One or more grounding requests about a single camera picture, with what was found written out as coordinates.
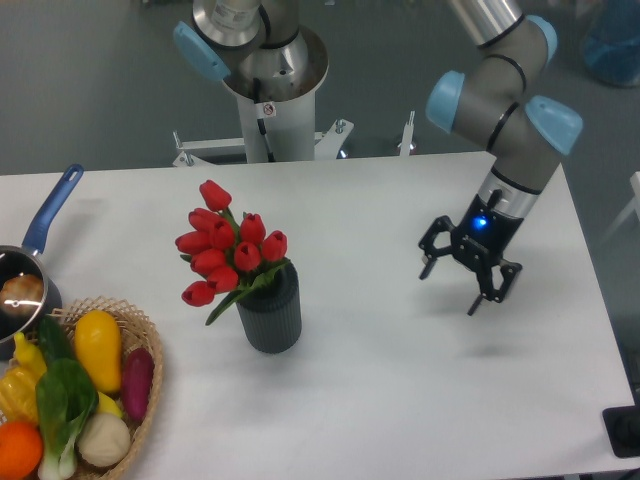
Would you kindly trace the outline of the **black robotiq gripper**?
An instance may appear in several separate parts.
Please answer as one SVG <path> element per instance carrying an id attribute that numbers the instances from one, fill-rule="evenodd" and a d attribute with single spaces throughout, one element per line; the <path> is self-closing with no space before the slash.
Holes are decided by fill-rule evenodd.
<path id="1" fill-rule="evenodd" d="M 511 217 L 498 210 L 502 192 L 492 192 L 487 201 L 476 195 L 458 226 L 447 215 L 437 217 L 418 242 L 422 250 L 424 267 L 419 274 L 425 280 L 437 260 L 450 255 L 473 271 L 479 285 L 479 294 L 467 311 L 472 316 L 483 301 L 502 303 L 523 269 L 517 262 L 504 258 L 504 251 L 523 223 L 522 218 Z M 451 245 L 437 247 L 437 237 L 451 233 Z M 494 285 L 493 271 L 498 268 L 502 278 L 499 287 Z"/>

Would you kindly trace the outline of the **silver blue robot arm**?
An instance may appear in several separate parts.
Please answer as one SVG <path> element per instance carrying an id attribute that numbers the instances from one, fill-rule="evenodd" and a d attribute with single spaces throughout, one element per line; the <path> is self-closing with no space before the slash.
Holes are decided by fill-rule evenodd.
<path id="1" fill-rule="evenodd" d="M 472 271 L 479 299 L 502 302 L 520 273 L 504 252 L 581 133 L 572 109 L 528 97 L 552 60 L 551 24 L 514 1 L 455 1 L 455 15 L 482 55 L 478 68 L 445 73 L 426 104 L 440 129 L 495 161 L 463 219 L 436 218 L 420 240 L 426 270 L 451 256 Z M 236 97 L 251 163 L 332 158 L 340 132 L 315 132 L 315 93 L 328 71 L 324 43 L 299 21 L 295 1 L 197 1 L 174 43 L 203 77 Z"/>

